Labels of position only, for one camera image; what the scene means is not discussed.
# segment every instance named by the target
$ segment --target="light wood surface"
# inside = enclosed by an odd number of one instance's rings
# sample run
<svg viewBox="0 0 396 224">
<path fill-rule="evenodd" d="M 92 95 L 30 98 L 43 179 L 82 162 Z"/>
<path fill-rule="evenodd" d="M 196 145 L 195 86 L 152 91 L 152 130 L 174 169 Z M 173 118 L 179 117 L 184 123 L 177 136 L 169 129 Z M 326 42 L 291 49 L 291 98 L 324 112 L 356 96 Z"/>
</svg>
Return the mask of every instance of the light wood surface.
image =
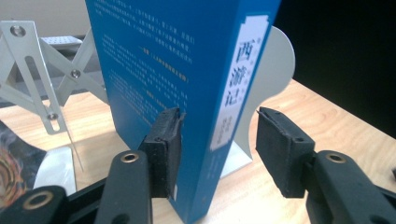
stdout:
<svg viewBox="0 0 396 224">
<path fill-rule="evenodd" d="M 378 186 L 396 192 L 396 140 L 292 81 L 263 106 L 281 111 L 316 141 L 354 159 Z M 78 189 L 106 177 L 112 158 L 128 147 L 115 132 L 108 105 L 90 93 L 72 96 L 64 115 L 74 145 Z M 17 106 L 0 120 L 27 143 L 46 150 L 72 146 L 67 133 L 47 135 L 38 116 Z M 305 199 L 284 199 L 255 148 L 257 115 L 250 125 L 253 163 L 220 180 L 209 213 L 199 223 L 309 223 Z M 181 223 L 168 201 L 153 199 L 154 223 Z"/>
</svg>

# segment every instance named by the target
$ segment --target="blue book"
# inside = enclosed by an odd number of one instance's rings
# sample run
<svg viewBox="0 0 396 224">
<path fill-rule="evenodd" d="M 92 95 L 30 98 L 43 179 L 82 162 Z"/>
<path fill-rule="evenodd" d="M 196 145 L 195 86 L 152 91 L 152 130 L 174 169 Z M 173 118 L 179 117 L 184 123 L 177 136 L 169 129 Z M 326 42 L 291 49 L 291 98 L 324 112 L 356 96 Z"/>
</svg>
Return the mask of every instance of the blue book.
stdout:
<svg viewBox="0 0 396 224">
<path fill-rule="evenodd" d="M 280 0 L 86 0 L 115 127 L 137 149 L 165 108 L 186 113 L 171 204 L 212 201 Z"/>
</svg>

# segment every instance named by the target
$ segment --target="dark backdrop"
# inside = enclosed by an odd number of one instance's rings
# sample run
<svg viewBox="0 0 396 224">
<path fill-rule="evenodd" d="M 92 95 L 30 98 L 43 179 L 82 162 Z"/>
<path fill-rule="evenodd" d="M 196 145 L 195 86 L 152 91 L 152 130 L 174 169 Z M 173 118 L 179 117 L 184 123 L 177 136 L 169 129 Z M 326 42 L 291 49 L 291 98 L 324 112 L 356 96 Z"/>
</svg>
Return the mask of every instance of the dark backdrop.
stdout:
<svg viewBox="0 0 396 224">
<path fill-rule="evenodd" d="M 275 26 L 297 81 L 396 138 L 395 1 L 283 0 Z"/>
</svg>

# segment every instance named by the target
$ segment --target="white label on book spine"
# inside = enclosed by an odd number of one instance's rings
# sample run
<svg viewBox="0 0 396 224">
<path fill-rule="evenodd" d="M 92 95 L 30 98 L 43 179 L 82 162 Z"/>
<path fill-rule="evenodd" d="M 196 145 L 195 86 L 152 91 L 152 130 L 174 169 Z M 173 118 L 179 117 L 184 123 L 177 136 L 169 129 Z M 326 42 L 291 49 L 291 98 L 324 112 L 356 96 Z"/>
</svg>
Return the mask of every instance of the white label on book spine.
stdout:
<svg viewBox="0 0 396 224">
<path fill-rule="evenodd" d="M 210 144 L 212 151 L 225 146 L 231 140 L 256 62 L 259 60 L 267 28 L 267 15 L 247 16 L 245 23 L 241 24 Z"/>
</svg>

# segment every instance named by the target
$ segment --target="white metal bracket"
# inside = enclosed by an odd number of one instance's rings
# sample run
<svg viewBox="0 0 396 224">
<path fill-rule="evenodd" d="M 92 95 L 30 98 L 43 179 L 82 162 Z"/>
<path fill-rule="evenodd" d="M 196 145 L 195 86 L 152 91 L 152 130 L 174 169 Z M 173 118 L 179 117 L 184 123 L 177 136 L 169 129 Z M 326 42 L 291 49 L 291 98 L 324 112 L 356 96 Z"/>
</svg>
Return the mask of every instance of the white metal bracket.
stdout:
<svg viewBox="0 0 396 224">
<path fill-rule="evenodd" d="M 106 90 L 83 71 L 94 52 L 95 45 L 91 30 L 71 62 L 60 52 L 37 37 L 33 21 L 1 21 L 0 28 L 0 97 L 37 114 L 49 134 L 67 131 L 60 106 L 77 87 L 86 89 L 107 103 Z M 53 89 L 47 63 L 64 73 L 64 78 Z M 17 66 L 29 94 L 15 88 L 11 75 Z M 38 73 L 41 83 L 37 84 L 32 74 Z M 42 85 L 49 104 L 45 105 L 40 97 L 38 86 Z"/>
</svg>

